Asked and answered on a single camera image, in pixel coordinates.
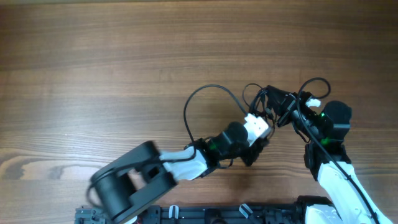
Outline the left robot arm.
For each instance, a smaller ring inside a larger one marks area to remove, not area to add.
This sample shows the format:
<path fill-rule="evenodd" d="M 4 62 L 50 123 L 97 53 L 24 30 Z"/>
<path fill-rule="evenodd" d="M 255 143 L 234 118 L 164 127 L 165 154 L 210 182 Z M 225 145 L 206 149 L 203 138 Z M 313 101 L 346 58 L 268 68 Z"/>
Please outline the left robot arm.
<path fill-rule="evenodd" d="M 232 122 L 216 137 L 197 139 L 175 152 L 146 141 L 94 173 L 90 187 L 112 223 L 131 223 L 181 180 L 204 177 L 221 161 L 237 157 L 251 166 L 270 131 L 267 123 Z"/>

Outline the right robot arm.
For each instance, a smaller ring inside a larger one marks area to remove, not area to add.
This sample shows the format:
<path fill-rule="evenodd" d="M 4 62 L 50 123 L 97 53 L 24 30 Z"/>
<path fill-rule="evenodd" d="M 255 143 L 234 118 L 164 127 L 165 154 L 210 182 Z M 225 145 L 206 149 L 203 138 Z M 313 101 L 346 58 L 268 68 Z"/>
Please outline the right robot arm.
<path fill-rule="evenodd" d="M 279 127 L 292 124 L 307 137 L 304 162 L 313 178 L 327 192 L 343 223 L 390 223 L 358 180 L 344 141 L 351 125 L 352 109 L 330 101 L 317 113 L 321 97 L 300 89 L 287 92 L 266 87 L 267 107 L 279 117 Z"/>

